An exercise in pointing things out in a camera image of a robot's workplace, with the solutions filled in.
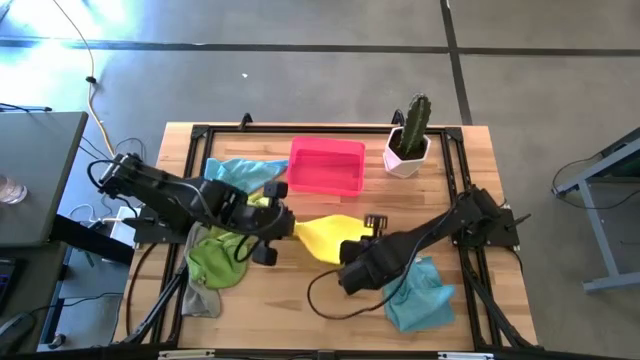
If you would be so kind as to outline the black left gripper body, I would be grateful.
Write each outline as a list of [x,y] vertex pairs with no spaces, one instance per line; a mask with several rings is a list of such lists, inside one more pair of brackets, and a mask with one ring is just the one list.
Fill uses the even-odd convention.
[[241,229],[243,237],[236,246],[233,259],[246,262],[251,258],[253,262],[274,266],[277,261],[277,251],[270,247],[270,235],[275,231],[270,229],[270,223],[279,214],[279,201],[271,199],[270,207],[248,206],[243,214]]

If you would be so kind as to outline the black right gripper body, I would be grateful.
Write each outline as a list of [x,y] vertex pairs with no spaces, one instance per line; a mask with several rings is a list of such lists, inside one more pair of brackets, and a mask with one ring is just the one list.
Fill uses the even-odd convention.
[[389,234],[371,238],[371,264],[353,263],[338,270],[338,283],[348,295],[360,290],[378,290],[399,277],[405,270],[415,239],[406,234]]

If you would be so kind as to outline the yellow microfiber towel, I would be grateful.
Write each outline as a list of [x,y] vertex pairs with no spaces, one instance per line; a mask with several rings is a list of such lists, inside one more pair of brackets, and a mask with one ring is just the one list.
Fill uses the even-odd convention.
[[315,259],[335,265],[340,263],[340,246],[344,241],[359,241],[363,235],[372,234],[373,230],[365,227],[362,220],[341,214],[294,225],[294,235]]

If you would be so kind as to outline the bright green microfiber towel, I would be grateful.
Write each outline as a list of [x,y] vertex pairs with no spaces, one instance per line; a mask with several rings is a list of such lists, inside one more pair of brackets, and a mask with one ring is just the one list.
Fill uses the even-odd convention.
[[207,289],[217,290],[236,286],[246,275],[248,264],[238,263],[233,253],[243,235],[216,227],[189,252],[191,278]]

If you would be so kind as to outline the teal microfiber towel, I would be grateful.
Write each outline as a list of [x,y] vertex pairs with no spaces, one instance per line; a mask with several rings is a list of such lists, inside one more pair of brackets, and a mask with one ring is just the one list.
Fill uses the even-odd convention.
[[442,282],[431,257],[420,257],[397,293],[384,305],[385,316],[403,333],[453,323],[455,287]]

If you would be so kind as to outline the light blue microfiber towel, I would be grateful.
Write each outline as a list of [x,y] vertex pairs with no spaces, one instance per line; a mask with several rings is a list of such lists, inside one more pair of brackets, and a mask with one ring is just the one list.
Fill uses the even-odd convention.
[[206,162],[204,178],[225,182],[251,194],[282,175],[288,165],[288,160],[256,161],[235,158],[219,161],[209,158]]

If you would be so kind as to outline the grey microfiber towel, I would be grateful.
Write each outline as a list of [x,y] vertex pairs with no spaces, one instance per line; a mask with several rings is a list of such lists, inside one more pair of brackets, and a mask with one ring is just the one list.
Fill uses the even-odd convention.
[[188,273],[181,310],[181,314],[184,316],[217,318],[222,310],[219,291],[207,289],[204,285],[191,278],[191,265],[188,260],[189,252],[208,234],[208,228],[204,227],[200,222],[195,222],[187,235],[186,245],[183,250]]

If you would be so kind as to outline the pink plastic bin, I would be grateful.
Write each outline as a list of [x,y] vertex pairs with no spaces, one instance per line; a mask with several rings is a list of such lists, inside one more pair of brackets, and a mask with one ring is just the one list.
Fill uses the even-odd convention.
[[310,136],[292,139],[287,182],[297,192],[358,196],[364,183],[365,144]]

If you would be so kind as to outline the white faceted plant pot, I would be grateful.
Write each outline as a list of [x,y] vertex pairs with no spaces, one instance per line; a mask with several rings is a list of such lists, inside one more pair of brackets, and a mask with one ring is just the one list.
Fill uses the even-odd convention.
[[391,129],[384,148],[383,161],[387,173],[399,178],[408,178],[416,173],[425,163],[431,146],[431,140],[424,135],[422,144],[419,146],[420,156],[415,159],[404,160],[392,149],[392,140],[400,136],[401,130],[401,127]]

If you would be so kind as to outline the white strip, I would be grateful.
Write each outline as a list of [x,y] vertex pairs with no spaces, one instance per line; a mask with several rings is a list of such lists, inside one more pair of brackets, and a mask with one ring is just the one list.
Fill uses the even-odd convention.
[[157,360],[208,360],[216,357],[214,350],[176,349],[160,351]]
[[438,352],[438,360],[495,360],[492,353],[478,352]]

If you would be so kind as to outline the white power adapter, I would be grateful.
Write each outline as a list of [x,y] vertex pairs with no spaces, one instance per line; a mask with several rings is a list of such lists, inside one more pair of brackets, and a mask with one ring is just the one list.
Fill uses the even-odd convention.
[[125,245],[134,247],[134,238],[136,230],[123,223],[126,218],[133,218],[134,212],[128,207],[120,207],[117,214],[113,217],[111,224],[113,225],[110,237]]

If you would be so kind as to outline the black desk support bar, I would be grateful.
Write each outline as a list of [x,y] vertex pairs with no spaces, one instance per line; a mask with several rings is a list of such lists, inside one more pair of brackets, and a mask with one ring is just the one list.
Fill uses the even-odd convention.
[[117,263],[130,265],[133,260],[134,249],[130,245],[61,215],[55,216],[49,239],[64,242]]

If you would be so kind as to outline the grey desk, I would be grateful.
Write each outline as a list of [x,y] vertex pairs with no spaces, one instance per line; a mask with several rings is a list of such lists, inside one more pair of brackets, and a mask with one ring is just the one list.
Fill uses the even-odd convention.
[[0,248],[48,241],[87,120],[85,112],[0,114],[0,175],[28,190],[17,204],[0,202]]

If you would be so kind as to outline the clear drinking glass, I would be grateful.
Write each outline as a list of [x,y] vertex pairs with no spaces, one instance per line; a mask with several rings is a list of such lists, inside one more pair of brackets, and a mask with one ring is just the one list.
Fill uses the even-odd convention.
[[0,174],[0,203],[17,204],[25,199],[28,189],[16,180]]

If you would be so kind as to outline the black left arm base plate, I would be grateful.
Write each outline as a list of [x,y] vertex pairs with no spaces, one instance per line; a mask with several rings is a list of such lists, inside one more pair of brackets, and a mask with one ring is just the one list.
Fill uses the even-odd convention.
[[134,242],[139,244],[184,244],[190,231],[189,224],[172,227],[166,217],[148,206],[137,217],[127,217],[123,223],[135,230]]

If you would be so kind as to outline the black aluminium table frame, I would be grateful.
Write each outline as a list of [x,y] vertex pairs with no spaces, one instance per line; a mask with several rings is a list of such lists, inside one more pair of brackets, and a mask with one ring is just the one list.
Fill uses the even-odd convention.
[[[438,126],[419,172],[407,179],[389,175],[382,153],[390,127],[381,124],[170,123],[158,166],[179,175],[203,170],[208,157],[276,160],[287,157],[296,136],[317,136],[365,144],[364,187],[355,197],[291,191],[287,204],[303,221],[332,214],[388,217],[390,231],[409,230],[443,213],[451,199],[469,185],[504,198],[489,130],[485,126]],[[276,243],[277,263],[251,265],[246,277],[221,293],[216,319],[184,317],[171,300],[148,335],[151,343],[180,348],[237,350],[245,356],[259,349],[365,350],[384,352],[472,350],[478,343],[502,344],[481,300],[460,266],[461,250],[444,239],[430,246],[431,257],[447,285],[455,287],[453,323],[415,333],[398,331],[379,307],[377,291],[347,295],[330,265],[316,260],[297,240]]]

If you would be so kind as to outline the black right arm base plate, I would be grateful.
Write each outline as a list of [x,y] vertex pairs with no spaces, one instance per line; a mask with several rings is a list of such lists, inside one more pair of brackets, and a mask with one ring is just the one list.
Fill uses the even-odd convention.
[[484,217],[479,222],[452,235],[452,243],[459,247],[513,247],[520,244],[516,219],[508,208],[499,208],[497,217]]

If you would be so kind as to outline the grey metal table frame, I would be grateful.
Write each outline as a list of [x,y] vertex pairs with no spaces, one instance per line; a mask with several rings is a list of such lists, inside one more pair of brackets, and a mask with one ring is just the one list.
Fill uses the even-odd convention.
[[584,210],[607,275],[586,280],[587,293],[640,285],[640,127],[583,162],[563,182],[551,180],[555,198]]

